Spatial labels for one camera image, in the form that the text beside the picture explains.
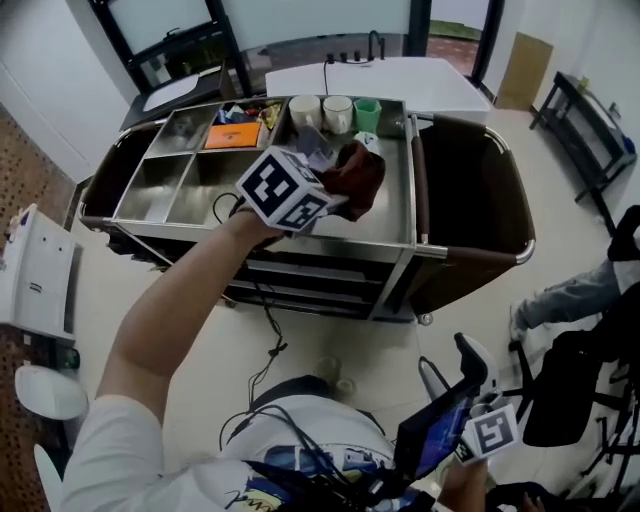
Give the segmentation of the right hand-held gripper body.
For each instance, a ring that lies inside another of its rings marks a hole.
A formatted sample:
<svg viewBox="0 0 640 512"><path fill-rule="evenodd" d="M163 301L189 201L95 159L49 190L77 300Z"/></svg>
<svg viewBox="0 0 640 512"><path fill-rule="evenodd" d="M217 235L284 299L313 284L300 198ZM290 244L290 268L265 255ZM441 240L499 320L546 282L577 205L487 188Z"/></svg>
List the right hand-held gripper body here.
<svg viewBox="0 0 640 512"><path fill-rule="evenodd" d="M395 468L405 480L416 481L450 455L467 466L519 440L514 406L499 389L473 398L456 386L399 425Z"/></svg>

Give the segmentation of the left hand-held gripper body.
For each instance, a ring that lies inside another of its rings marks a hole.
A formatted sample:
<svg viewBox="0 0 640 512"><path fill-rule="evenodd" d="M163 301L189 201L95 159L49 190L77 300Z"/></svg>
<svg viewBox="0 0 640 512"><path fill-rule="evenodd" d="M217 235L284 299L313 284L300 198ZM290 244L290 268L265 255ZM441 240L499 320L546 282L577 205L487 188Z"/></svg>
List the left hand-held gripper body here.
<svg viewBox="0 0 640 512"><path fill-rule="evenodd" d="M303 154L280 146L266 149L236 188L265 224L289 232L309 230L317 218L348 201L327 192Z"/></svg>

